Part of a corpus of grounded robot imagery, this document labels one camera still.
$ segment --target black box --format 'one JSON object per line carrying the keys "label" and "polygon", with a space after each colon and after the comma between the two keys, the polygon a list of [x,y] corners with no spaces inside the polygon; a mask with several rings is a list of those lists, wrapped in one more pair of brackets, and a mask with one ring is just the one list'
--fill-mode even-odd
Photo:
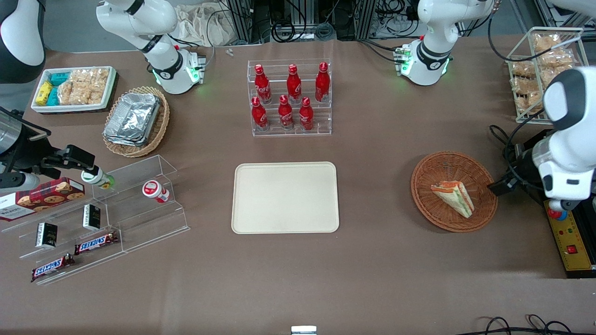
{"label": "black box", "polygon": [[35,246],[38,248],[55,248],[58,239],[58,226],[42,222],[38,224],[38,237]]}
{"label": "black box", "polygon": [[92,204],[85,205],[83,213],[83,228],[98,231],[101,226],[101,209]]}

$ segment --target floor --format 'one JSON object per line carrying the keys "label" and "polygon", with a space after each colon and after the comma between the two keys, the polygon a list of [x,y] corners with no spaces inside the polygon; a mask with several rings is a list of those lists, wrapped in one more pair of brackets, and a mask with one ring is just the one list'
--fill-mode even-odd
{"label": "floor", "polygon": [[[510,1],[504,0],[493,21],[494,35],[521,34],[520,26]],[[196,4],[198,0],[169,0],[178,4]],[[532,27],[540,24],[536,8],[531,1],[518,1],[523,24]],[[95,0],[47,0],[44,21],[44,42],[49,49],[66,52],[93,52],[133,50],[124,39],[106,32],[95,18]],[[475,30],[472,36],[484,36],[486,29]],[[586,47],[596,56],[596,46]],[[35,82],[18,85],[0,85],[0,106],[8,109],[24,109],[29,101]]]}

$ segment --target cookie box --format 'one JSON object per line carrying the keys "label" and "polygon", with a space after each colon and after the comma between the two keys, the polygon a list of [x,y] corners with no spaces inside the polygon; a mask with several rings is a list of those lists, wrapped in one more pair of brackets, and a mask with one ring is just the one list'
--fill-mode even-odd
{"label": "cookie box", "polygon": [[[104,94],[99,104],[84,104],[84,105],[64,105],[64,106],[40,106],[35,102],[35,99],[31,100],[31,109],[40,114],[73,114],[73,113],[92,113],[98,111],[107,111],[106,107],[111,100],[113,91],[116,88],[115,82],[117,78],[116,69],[112,66],[96,66],[103,67],[110,70],[108,74],[107,83],[105,85]],[[35,89],[34,98],[38,95],[42,85],[49,79],[54,73],[70,73],[73,70],[90,70],[94,67],[65,67],[62,69],[46,69],[42,72],[39,78],[38,86]]]}
{"label": "cookie box", "polygon": [[31,191],[0,197],[0,219],[12,221],[85,196],[85,187],[66,177],[45,182]]}

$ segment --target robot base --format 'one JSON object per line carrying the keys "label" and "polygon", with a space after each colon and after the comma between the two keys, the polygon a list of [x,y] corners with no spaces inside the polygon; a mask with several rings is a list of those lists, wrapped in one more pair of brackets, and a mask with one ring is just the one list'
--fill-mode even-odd
{"label": "robot base", "polygon": [[416,40],[410,44],[404,44],[393,52],[393,59],[397,62],[395,69],[398,76],[405,76],[411,82],[421,86],[429,86],[438,82],[447,72],[449,58],[443,63],[436,61],[427,66],[418,55],[418,46],[421,42]]}
{"label": "robot base", "polygon": [[163,79],[153,70],[157,83],[170,94],[182,94],[194,85],[203,83],[205,74],[205,57],[199,57],[196,53],[185,49],[180,49],[178,52],[182,55],[182,67],[173,78]]}

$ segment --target coca-cola bottle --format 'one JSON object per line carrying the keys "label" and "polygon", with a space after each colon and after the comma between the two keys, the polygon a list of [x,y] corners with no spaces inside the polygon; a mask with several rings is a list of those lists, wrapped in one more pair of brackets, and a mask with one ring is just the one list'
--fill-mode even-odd
{"label": "coca-cola bottle", "polygon": [[290,131],[294,129],[294,120],[292,119],[292,106],[288,104],[288,96],[282,94],[280,96],[280,107],[277,112],[280,114],[281,127],[284,130]]}
{"label": "coca-cola bottle", "polygon": [[260,64],[255,65],[254,72],[256,73],[254,85],[257,88],[257,94],[261,102],[264,104],[271,103],[271,84],[269,84],[269,78],[265,75],[263,66]]}
{"label": "coca-cola bottle", "polygon": [[287,81],[290,104],[298,105],[302,98],[302,81],[298,77],[298,67],[295,64],[290,64],[288,72],[290,73]]}
{"label": "coca-cola bottle", "polygon": [[252,113],[256,130],[259,132],[268,131],[269,121],[267,120],[265,108],[260,104],[259,98],[254,97],[251,103],[253,105]]}
{"label": "coca-cola bottle", "polygon": [[302,107],[300,108],[300,127],[302,131],[309,132],[314,126],[314,112],[311,107],[311,100],[308,97],[302,98]]}
{"label": "coca-cola bottle", "polygon": [[327,70],[329,70],[329,64],[321,62],[321,64],[319,64],[319,74],[316,76],[315,80],[315,99],[320,103],[329,102],[329,86],[331,85],[331,78],[329,78]]}

